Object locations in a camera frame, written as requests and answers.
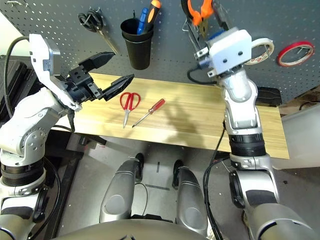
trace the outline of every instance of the blue screwdriver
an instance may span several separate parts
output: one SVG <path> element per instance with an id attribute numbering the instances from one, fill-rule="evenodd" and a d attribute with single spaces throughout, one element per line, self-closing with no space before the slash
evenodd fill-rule
<path id="1" fill-rule="evenodd" d="M 148 8 L 144 7 L 140 15 L 140 22 L 139 22 L 138 30 L 136 31 L 137 35 L 142 34 L 142 32 L 144 31 L 147 14 L 148 14 Z"/>

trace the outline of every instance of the pegboard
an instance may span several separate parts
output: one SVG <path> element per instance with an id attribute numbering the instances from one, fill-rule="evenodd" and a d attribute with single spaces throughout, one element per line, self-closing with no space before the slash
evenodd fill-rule
<path id="1" fill-rule="evenodd" d="M 189 83 L 187 70 L 195 66 L 194 48 L 188 32 L 182 31 L 186 16 L 179 0 L 161 0 L 162 8 L 154 24 L 151 42 L 150 66 L 135 70 L 130 66 L 125 40 L 122 38 L 122 21 L 140 16 L 143 7 L 149 7 L 150 0 L 18 0 L 22 5 L 11 7 L 6 0 L 0 0 L 0 11 L 23 34 L 41 34 L 53 39 L 62 57 L 62 74 L 77 66 L 79 61 L 91 55 L 111 51 L 99 33 L 92 33 L 80 25 L 78 13 L 89 8 L 100 7 L 107 24 L 110 40 L 119 54 L 108 64 L 96 70 L 97 73 L 128 75 L 138 78 Z M 246 29 L 252 40 L 269 38 L 275 50 L 270 59 L 259 64 L 245 66 L 248 76 L 260 87 L 277 88 L 285 103 L 320 84 L 320 55 L 315 54 L 302 65 L 281 67 L 276 63 L 277 54 L 287 45 L 307 40 L 315 46 L 320 43 L 320 4 L 318 0 L 220 0 L 227 9 L 234 26 Z M 200 9 L 202 2 L 192 0 L 193 7 Z M 219 27 L 216 19 L 209 20 L 208 36 Z M 194 77 L 207 81 L 206 71 L 195 73 Z"/>

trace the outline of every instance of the red screwdriver handle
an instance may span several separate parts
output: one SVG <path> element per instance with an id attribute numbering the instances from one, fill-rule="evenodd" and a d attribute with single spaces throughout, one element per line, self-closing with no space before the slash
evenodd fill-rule
<path id="1" fill-rule="evenodd" d="M 158 110 L 165 103 L 166 103 L 166 101 L 163 98 L 161 98 L 155 105 L 152 106 L 152 108 L 149 109 L 149 113 L 153 114 L 156 110 Z"/>

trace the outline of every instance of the wooden tabletop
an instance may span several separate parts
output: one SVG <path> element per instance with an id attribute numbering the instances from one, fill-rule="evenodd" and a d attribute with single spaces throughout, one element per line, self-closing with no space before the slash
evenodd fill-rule
<path id="1" fill-rule="evenodd" d="M 99 88 L 105 89 L 118 76 L 91 73 Z M 160 80 L 134 78 L 125 89 L 141 95 L 140 105 L 130 112 L 123 129 L 124 110 L 120 106 L 120 94 L 105 102 L 88 101 L 75 114 L 75 131 L 78 133 L 110 136 L 174 144 L 193 148 L 214 149 L 222 133 L 225 103 L 221 89 Z M 166 103 L 153 115 L 136 127 L 148 109 L 161 98 Z M 277 107 L 258 106 L 266 151 L 275 158 L 288 159 L 284 130 Z M 57 123 L 69 127 L 67 116 Z M 227 133 L 224 134 L 219 150 L 230 152 Z"/>

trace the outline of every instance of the black cup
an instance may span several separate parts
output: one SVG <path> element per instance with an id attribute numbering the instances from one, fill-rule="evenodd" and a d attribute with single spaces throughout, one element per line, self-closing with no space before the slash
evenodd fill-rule
<path id="1" fill-rule="evenodd" d="M 147 33 L 137 35 L 138 25 L 138 18 L 130 18 L 123 21 L 120 27 L 131 66 L 134 69 L 143 70 L 150 64 L 151 38 L 154 30 L 152 28 Z"/>

